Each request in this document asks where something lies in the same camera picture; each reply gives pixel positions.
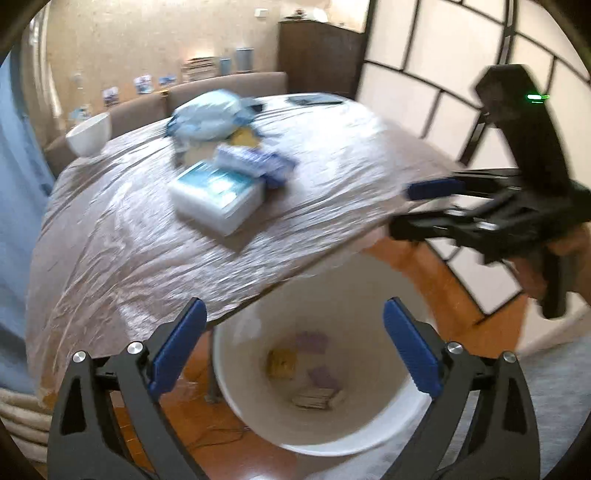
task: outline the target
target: cable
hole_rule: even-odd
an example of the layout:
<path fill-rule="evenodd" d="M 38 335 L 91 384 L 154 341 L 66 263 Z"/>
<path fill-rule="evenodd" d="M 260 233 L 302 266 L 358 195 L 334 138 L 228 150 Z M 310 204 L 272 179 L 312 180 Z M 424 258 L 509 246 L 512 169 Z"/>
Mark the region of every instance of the cable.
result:
<path fill-rule="evenodd" d="M 206 428 L 205 432 L 203 432 L 199 437 L 197 437 L 196 440 L 194 440 L 193 442 L 191 442 L 187 445 L 187 450 L 189 452 L 191 452 L 192 450 L 196 450 L 198 448 L 212 447 L 212 446 L 216 446 L 216 445 L 229 445 L 230 443 L 239 442 L 240 440 L 242 440 L 244 438 L 244 435 L 250 431 L 251 430 L 249 427 L 240 427 L 237 429 L 219 429 L 217 427 L 208 427 L 208 428 Z M 199 443 L 201 440 L 203 440 L 204 437 L 206 437 L 209 433 L 212 433 L 212 432 L 239 433 L 239 436 L 238 436 L 238 438 L 235 438 L 232 440 L 227 440 L 224 442 Z"/>

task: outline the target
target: shoji screen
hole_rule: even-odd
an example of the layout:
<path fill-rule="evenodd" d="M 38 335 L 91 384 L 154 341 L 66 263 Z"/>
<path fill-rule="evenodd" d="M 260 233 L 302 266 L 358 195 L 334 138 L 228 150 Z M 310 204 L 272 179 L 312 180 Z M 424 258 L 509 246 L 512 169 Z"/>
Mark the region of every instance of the shoji screen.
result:
<path fill-rule="evenodd" d="M 589 73 L 531 0 L 377 0 L 358 100 L 470 168 L 514 166 L 472 92 L 486 66 L 507 63 L 525 64 L 550 95 L 571 172 L 591 185 Z M 431 246 L 484 314 L 519 293 L 505 265 L 483 267 L 475 252 L 445 240 Z"/>

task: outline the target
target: green led light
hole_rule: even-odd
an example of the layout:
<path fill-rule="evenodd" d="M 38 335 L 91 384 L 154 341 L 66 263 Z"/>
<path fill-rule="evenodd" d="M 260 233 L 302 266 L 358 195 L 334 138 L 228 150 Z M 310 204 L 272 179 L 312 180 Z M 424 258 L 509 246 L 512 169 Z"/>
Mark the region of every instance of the green led light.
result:
<path fill-rule="evenodd" d="M 530 93 L 527 96 L 528 100 L 546 100 L 550 98 L 550 95 L 540 95 L 539 93 Z"/>

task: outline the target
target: brown chair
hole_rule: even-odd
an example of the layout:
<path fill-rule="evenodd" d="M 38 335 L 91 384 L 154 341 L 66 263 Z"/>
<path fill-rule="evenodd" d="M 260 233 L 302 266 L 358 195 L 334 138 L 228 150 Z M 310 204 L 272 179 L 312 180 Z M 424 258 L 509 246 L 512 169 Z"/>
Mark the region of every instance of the brown chair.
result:
<path fill-rule="evenodd" d="M 169 116 L 166 114 L 166 99 L 160 93 L 150 93 L 120 103 L 111 108 L 110 112 L 113 126 L 111 138 L 120 137 Z"/>
<path fill-rule="evenodd" d="M 177 85 L 168 91 L 168 115 L 171 116 L 176 108 L 202 93 L 219 89 L 229 90 L 241 97 L 283 95 L 287 93 L 287 75 L 284 72 L 237 73 Z"/>
<path fill-rule="evenodd" d="M 110 109 L 113 127 L 111 138 L 167 118 L 177 107 L 196 96 L 219 89 L 230 90 L 242 97 L 283 95 L 287 93 L 287 75 L 283 72 L 241 73 L 198 80 L 163 92 L 142 95 Z M 76 159 L 65 136 L 54 140 L 44 152 L 49 168 L 56 177 Z"/>

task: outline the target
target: plastic tablecloth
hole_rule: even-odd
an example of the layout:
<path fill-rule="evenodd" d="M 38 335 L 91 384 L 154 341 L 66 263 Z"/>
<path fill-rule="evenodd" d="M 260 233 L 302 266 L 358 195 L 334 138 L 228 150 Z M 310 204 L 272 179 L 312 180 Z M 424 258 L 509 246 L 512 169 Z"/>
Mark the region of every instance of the plastic tablecloth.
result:
<path fill-rule="evenodd" d="M 118 353 L 172 321 L 193 296 L 205 301 L 210 321 L 228 317 L 408 209 L 406 184 L 451 167 L 359 103 L 264 102 L 255 126 L 300 164 L 230 237 L 176 215 L 167 183 L 180 170 L 166 120 L 115 138 L 62 172 L 27 301 L 27 355 L 39 396 L 58 390 L 76 351 Z"/>

